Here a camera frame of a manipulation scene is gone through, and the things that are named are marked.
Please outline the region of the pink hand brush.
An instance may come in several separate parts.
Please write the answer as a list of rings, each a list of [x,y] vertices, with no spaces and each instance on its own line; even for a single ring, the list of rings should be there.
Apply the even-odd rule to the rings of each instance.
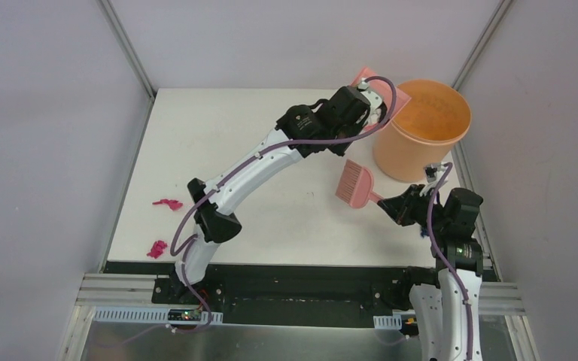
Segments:
[[[378,203],[383,198],[373,191],[373,173],[350,159],[345,161],[335,196],[354,209],[364,208],[369,202]]]

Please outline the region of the pink dustpan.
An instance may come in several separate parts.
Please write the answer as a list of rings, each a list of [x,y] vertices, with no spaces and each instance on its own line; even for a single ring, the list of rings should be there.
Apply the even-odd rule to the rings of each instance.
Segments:
[[[384,81],[371,80],[366,82],[366,79],[372,76],[376,76],[376,73],[372,69],[364,67],[351,82],[351,85],[370,102],[371,111],[366,119],[363,132],[370,131],[382,121],[382,115],[386,115],[390,111],[394,97],[390,86]]]

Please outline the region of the orange plastic bucket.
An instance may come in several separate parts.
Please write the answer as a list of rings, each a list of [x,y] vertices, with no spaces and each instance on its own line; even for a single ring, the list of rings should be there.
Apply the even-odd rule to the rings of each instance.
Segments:
[[[458,91],[435,80],[408,80],[397,91],[409,100],[378,131],[373,159],[387,176],[415,183],[426,165],[441,162],[467,134],[472,112]]]

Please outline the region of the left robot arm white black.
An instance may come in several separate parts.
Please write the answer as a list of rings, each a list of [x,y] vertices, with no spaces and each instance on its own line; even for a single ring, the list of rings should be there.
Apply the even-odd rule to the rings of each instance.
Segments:
[[[242,224],[238,206],[258,187],[306,157],[329,150],[342,156],[362,133],[371,116],[382,119],[384,99],[370,86],[343,86],[312,105],[293,105],[275,127],[238,163],[208,181],[192,179],[192,208],[183,222],[193,221],[192,235],[172,255],[180,255],[170,293],[181,304],[194,302],[199,282],[221,244],[235,238]]]

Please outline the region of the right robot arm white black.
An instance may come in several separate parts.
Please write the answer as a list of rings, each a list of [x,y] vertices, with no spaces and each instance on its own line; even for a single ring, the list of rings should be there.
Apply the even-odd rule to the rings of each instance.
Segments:
[[[483,251],[473,237],[481,196],[452,189],[437,194],[412,185],[377,205],[399,226],[420,225],[431,240],[435,268],[409,267],[397,288],[401,305],[413,308],[424,360],[481,360],[479,297]]]

